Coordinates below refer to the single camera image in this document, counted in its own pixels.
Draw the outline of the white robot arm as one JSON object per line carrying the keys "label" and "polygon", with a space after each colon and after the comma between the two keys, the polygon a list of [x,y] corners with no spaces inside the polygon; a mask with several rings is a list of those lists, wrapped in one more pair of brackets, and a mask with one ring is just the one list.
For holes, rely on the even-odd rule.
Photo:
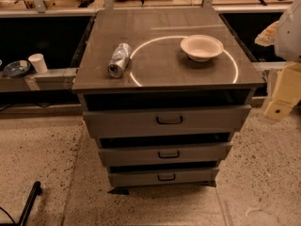
{"label": "white robot arm", "polygon": [[278,21],[257,36],[255,43],[273,45],[275,54],[286,61],[263,104],[263,116],[279,122],[301,101],[301,0],[294,0]]}

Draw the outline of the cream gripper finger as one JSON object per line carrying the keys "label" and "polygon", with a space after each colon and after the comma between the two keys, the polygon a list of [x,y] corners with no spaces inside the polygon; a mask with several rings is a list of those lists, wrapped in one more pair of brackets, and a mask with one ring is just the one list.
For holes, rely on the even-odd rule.
{"label": "cream gripper finger", "polygon": [[271,121],[282,121],[292,110],[292,105],[282,101],[267,100],[263,104],[263,115]]}

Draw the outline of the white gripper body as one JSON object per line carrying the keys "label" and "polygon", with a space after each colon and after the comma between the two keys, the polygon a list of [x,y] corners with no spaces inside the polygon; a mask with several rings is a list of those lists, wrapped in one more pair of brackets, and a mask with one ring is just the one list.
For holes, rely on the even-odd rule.
{"label": "white gripper body", "polygon": [[301,100],[301,63],[287,62],[277,73],[273,91],[274,101],[283,105],[295,106]]}

